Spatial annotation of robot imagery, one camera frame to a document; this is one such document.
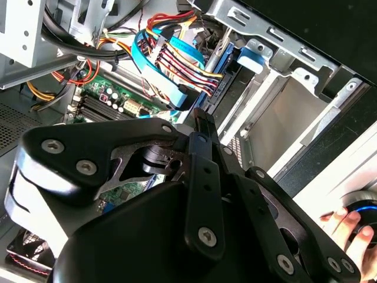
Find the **expansion slot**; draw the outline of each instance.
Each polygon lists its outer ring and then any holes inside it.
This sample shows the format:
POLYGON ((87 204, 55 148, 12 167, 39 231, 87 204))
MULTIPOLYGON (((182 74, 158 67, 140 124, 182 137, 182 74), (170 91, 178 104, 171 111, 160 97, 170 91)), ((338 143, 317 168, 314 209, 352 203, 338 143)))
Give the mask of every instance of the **expansion slot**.
POLYGON ((126 113, 120 113, 90 96, 84 96, 81 99, 77 107, 77 114, 92 121, 119 121, 133 119, 133 116, 126 113))

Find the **black metal arm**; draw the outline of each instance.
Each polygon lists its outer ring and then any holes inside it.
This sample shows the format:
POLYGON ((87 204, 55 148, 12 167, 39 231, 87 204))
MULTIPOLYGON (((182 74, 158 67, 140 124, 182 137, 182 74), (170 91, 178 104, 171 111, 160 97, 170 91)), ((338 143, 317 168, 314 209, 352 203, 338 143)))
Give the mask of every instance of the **black metal arm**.
POLYGON ((125 182, 166 175, 80 227, 50 280, 359 282, 355 264, 265 171, 242 170, 212 116, 195 114, 188 137, 161 119, 43 127, 22 137, 7 196, 14 206, 19 175, 44 199, 79 208, 125 182))

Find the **blue led light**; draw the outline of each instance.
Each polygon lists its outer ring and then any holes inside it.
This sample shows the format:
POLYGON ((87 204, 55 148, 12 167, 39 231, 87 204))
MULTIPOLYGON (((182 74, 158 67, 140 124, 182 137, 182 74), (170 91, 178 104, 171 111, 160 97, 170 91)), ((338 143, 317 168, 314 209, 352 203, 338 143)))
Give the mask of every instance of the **blue led light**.
POLYGON ((357 208, 357 212, 359 211, 362 211, 362 210, 367 210, 367 209, 376 209, 377 210, 377 206, 363 206, 362 208, 357 208))

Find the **orange wire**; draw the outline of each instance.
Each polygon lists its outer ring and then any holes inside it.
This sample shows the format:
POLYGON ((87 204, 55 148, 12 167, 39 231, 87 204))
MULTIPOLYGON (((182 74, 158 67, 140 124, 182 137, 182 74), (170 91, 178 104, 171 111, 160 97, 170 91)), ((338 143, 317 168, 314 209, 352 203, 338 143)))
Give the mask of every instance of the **orange wire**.
MULTIPOLYGON (((169 70, 169 67, 166 66, 166 65, 165 65, 164 63, 162 63, 161 61, 158 61, 158 63, 161 64, 162 66, 164 66, 166 69, 169 70)), ((191 85, 194 85, 195 88, 198 88, 199 90, 204 91, 206 94, 208 94, 208 96, 211 96, 211 93, 210 93, 209 91, 207 91, 206 89, 204 89, 203 87, 199 87, 199 86, 196 85, 195 83, 193 83, 193 82, 189 81, 188 79, 182 77, 180 74, 178 74, 178 72, 176 72, 176 71, 174 71, 174 70, 172 70, 172 72, 174 73, 174 75, 176 75, 176 76, 177 76, 178 78, 180 78, 181 80, 183 80, 183 81, 185 81, 185 82, 187 82, 187 83, 189 83, 189 84, 191 84, 191 85)))

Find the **capacitor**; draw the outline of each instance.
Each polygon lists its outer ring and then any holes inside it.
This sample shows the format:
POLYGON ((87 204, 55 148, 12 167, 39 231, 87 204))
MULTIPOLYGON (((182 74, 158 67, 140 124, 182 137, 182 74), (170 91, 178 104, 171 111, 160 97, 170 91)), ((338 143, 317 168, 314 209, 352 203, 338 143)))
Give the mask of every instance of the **capacitor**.
POLYGON ((112 88, 108 88, 108 89, 106 89, 106 93, 110 96, 110 95, 112 95, 113 94, 113 90, 112 90, 112 88))
POLYGON ((111 95, 111 98, 112 98, 112 99, 118 99, 118 98, 119 98, 119 94, 117 94, 117 93, 113 93, 113 94, 111 95))

